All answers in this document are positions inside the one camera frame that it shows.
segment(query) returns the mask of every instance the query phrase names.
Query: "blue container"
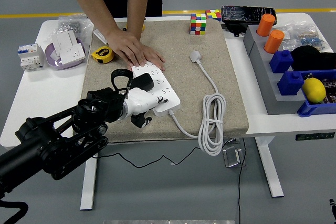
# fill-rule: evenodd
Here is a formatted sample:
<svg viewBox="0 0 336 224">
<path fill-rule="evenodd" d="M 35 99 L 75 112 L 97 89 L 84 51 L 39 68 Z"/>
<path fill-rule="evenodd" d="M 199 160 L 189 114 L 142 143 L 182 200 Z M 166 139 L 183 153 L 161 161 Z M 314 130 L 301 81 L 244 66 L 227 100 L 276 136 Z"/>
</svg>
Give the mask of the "blue container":
<svg viewBox="0 0 336 224">
<path fill-rule="evenodd" d="M 285 73 L 293 64 L 294 60 L 290 51 L 276 51 L 269 62 L 273 73 Z"/>
<path fill-rule="evenodd" d="M 278 82 L 278 88 L 281 95 L 296 95 L 303 83 L 304 80 L 299 71 L 286 71 Z"/>
<path fill-rule="evenodd" d="M 336 79 L 336 69 L 335 70 L 300 71 L 300 72 L 303 78 L 309 73 L 312 73 L 313 76 L 319 79 L 320 81 L 323 79 Z M 306 98 L 306 101 L 299 108 L 297 113 L 301 117 L 308 117 L 311 115 L 320 115 L 320 114 L 335 114 L 336 113 L 336 103 L 310 104 Z"/>
</svg>

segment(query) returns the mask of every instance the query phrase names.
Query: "purple bowl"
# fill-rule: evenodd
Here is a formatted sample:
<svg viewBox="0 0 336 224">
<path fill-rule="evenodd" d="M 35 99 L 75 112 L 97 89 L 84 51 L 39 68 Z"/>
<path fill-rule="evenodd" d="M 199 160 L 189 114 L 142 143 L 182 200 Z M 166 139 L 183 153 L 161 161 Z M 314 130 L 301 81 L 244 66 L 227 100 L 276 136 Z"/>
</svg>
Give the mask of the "purple bowl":
<svg viewBox="0 0 336 224">
<path fill-rule="evenodd" d="M 77 40 L 78 43 L 81 43 L 83 51 L 85 53 L 83 42 L 78 38 L 76 38 L 76 40 Z M 76 66 L 76 65 L 78 65 L 78 64 L 80 64 L 84 61 L 84 59 L 82 59 L 82 60 L 70 62 L 70 63 L 67 63 L 67 64 L 63 65 L 61 59 L 58 59 L 57 61 L 55 61 L 50 56 L 53 51 L 55 51 L 55 48 L 54 48 L 54 44 L 51 43 L 46 47 L 46 59 L 47 59 L 47 62 L 50 66 L 52 66 L 53 68 L 59 69 L 59 70 L 74 67 L 74 66 Z"/>
</svg>

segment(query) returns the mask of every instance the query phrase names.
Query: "robotic arm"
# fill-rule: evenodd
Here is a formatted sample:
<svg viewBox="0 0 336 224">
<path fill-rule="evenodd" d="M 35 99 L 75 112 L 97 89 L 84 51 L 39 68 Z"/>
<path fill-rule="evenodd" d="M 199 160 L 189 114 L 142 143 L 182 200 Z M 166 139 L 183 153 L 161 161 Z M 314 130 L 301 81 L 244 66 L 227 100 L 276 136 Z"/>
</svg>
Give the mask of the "robotic arm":
<svg viewBox="0 0 336 224">
<path fill-rule="evenodd" d="M 118 89 L 114 84 L 119 76 L 128 78 L 126 88 Z M 111 74 L 114 89 L 90 91 L 76 106 L 48 118 L 27 118 L 15 132 L 21 144 L 0 156 L 0 199 L 42 169 L 54 179 L 72 172 L 106 147 L 106 122 L 130 116 L 138 127 L 147 125 L 151 119 L 145 119 L 144 114 L 167 100 L 132 86 L 132 78 L 130 70 L 115 70 Z M 141 83 L 137 78 L 134 83 Z M 55 122 L 67 117 L 60 127 L 54 127 Z M 74 135 L 62 136 L 70 127 Z"/>
</svg>

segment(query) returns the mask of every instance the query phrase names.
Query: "orange cup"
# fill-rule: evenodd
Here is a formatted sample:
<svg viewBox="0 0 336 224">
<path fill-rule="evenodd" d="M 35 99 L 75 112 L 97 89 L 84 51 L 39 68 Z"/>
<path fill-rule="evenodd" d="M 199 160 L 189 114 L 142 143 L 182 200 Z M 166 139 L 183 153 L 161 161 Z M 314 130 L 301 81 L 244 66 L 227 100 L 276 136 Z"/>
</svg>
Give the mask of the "orange cup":
<svg viewBox="0 0 336 224">
<path fill-rule="evenodd" d="M 268 40 L 264 46 L 264 50 L 269 54 L 275 54 L 279 49 L 285 34 L 280 30 L 273 30 L 269 34 Z"/>
<path fill-rule="evenodd" d="M 274 25 L 275 17 L 272 14 L 263 14 L 257 29 L 257 34 L 262 37 L 267 37 Z"/>
</svg>

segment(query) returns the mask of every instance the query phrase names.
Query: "person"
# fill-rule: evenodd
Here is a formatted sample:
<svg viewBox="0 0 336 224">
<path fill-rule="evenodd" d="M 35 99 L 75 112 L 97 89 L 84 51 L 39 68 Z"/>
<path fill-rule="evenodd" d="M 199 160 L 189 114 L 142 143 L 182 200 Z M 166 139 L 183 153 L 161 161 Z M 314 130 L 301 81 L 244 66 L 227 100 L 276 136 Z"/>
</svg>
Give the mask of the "person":
<svg viewBox="0 0 336 224">
<path fill-rule="evenodd" d="M 162 16 L 162 0 L 77 0 L 83 11 L 104 35 L 111 49 L 130 67 L 144 66 L 146 60 L 162 71 L 164 57 L 140 42 L 145 16 Z M 114 18 L 127 17 L 127 31 Z"/>
</svg>

